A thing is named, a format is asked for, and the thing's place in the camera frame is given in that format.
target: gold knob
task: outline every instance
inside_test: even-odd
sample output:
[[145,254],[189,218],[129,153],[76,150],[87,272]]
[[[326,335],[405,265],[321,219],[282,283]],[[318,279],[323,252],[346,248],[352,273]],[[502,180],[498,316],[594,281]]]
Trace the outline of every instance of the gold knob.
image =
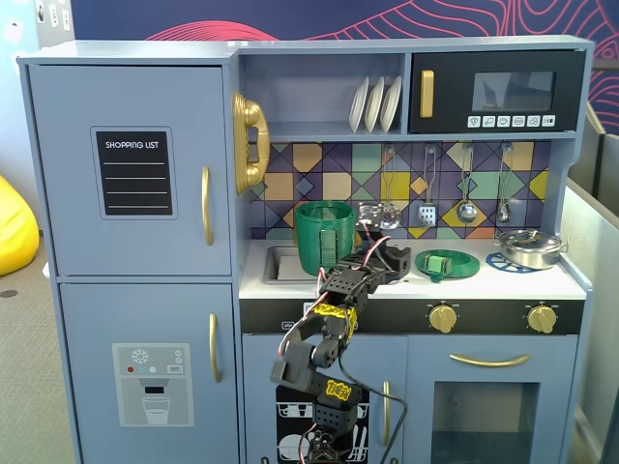
[[557,322],[557,315],[554,311],[550,306],[543,304],[531,309],[526,318],[529,321],[529,326],[531,326],[534,331],[543,332],[545,334],[550,334],[554,324]]
[[448,334],[452,331],[454,325],[456,324],[456,320],[456,312],[451,306],[447,306],[446,304],[435,306],[429,313],[430,324],[443,334]]

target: silver pot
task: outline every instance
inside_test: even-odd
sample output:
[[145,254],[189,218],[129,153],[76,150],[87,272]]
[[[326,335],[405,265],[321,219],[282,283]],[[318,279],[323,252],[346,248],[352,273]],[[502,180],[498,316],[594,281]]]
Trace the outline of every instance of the silver pot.
[[559,261],[559,254],[568,250],[567,243],[539,230],[505,232],[497,240],[503,256],[531,269],[551,268]]

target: gold telephone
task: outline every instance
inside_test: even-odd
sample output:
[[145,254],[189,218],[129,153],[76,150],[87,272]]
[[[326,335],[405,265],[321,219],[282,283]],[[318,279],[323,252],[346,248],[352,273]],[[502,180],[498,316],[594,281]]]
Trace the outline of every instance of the gold telephone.
[[[258,161],[250,161],[249,128],[258,129]],[[234,94],[234,164],[236,170],[236,191],[260,183],[267,171],[271,138],[264,112],[255,101],[246,100],[238,92]]]

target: gold door handle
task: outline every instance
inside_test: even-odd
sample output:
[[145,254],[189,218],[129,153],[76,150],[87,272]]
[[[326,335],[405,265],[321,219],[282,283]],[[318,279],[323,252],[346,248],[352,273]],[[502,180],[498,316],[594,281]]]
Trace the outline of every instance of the gold door handle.
[[431,118],[434,112],[434,71],[422,71],[422,97],[420,115]]
[[[258,161],[250,161],[249,128],[258,129]],[[236,191],[242,193],[260,183],[267,171],[271,137],[264,112],[255,101],[246,100],[238,92],[234,94],[234,163]]]
[[213,231],[211,230],[211,215],[209,213],[209,182],[211,170],[209,166],[202,168],[202,224],[204,225],[204,235],[206,236],[206,245],[213,244]]
[[211,329],[210,329],[210,349],[211,349],[211,368],[213,369],[213,377],[215,382],[221,382],[220,369],[217,366],[217,316],[211,313]]
[[[391,386],[389,381],[383,382],[383,393],[391,394]],[[391,429],[391,399],[385,396],[385,416],[383,421],[385,422],[385,431],[383,432],[383,447],[389,445],[389,431]]]
[[449,357],[458,361],[459,363],[465,363],[470,365],[476,365],[478,367],[512,367],[514,365],[524,364],[531,359],[531,355],[520,355],[512,360],[505,361],[484,361],[484,360],[476,360],[475,358],[471,358],[465,355],[449,355]]

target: countertop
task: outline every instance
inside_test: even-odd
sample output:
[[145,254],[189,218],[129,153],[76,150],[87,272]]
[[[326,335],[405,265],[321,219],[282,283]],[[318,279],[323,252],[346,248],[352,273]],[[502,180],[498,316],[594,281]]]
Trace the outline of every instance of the countertop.
[[[408,275],[389,285],[381,285],[371,299],[500,299],[500,300],[585,300],[584,290],[558,264],[553,268],[529,274],[499,271],[486,263],[489,254],[500,249],[493,240],[391,240],[390,246],[410,247],[411,261],[427,249],[447,248],[464,251],[480,260],[480,271],[465,279],[445,279],[432,283],[414,266]],[[267,284],[263,281],[265,260],[270,247],[293,247],[287,240],[255,240],[251,242],[241,282],[240,298],[244,299],[311,299],[315,282]]]

